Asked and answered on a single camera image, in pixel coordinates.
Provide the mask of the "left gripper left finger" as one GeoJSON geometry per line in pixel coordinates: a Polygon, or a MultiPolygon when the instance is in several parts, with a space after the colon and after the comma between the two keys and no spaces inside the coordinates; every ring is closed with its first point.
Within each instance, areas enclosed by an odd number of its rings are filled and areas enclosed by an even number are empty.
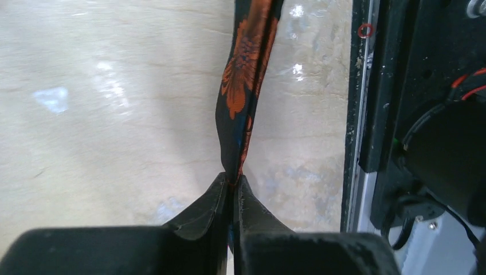
{"type": "Polygon", "coordinates": [[[1,259],[2,274],[225,274],[225,174],[158,226],[33,229],[1,259]]]}

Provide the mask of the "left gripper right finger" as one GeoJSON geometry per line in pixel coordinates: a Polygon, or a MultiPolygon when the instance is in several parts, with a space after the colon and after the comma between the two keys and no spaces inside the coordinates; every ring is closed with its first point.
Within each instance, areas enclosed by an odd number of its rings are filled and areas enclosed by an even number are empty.
{"type": "Polygon", "coordinates": [[[385,240],[373,233],[297,233],[254,195],[246,176],[234,193],[235,274],[399,274],[385,240]]]}

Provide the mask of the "dark orange floral tie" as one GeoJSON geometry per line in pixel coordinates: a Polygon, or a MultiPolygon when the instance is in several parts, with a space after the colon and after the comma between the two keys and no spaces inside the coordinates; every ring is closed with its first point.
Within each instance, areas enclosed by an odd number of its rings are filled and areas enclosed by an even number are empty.
{"type": "Polygon", "coordinates": [[[215,109],[225,180],[238,184],[283,1],[235,1],[232,48],[215,109]]]}

